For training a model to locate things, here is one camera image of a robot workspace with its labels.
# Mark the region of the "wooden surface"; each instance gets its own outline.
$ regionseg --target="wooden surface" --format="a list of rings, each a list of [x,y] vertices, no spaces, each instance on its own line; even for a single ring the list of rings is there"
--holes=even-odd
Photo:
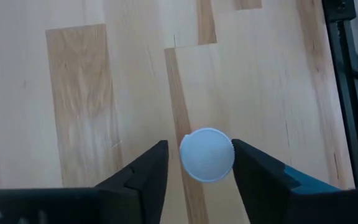
[[[0,188],[93,186],[167,139],[161,222],[247,223],[232,173],[184,172],[184,134],[347,189],[341,118],[320,0],[0,0]]]

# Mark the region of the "black metal frame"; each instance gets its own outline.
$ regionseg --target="black metal frame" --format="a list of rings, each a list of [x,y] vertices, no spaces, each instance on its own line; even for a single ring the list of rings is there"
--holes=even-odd
[[[358,187],[358,56],[350,25],[356,17],[356,10],[353,0],[323,0],[323,7],[347,146]]]

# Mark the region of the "wooden table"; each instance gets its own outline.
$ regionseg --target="wooden table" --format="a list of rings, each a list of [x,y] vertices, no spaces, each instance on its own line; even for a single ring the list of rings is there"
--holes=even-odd
[[[0,188],[93,186],[161,139],[162,223],[244,223],[233,175],[181,168],[201,127],[354,185],[320,0],[0,0]]]

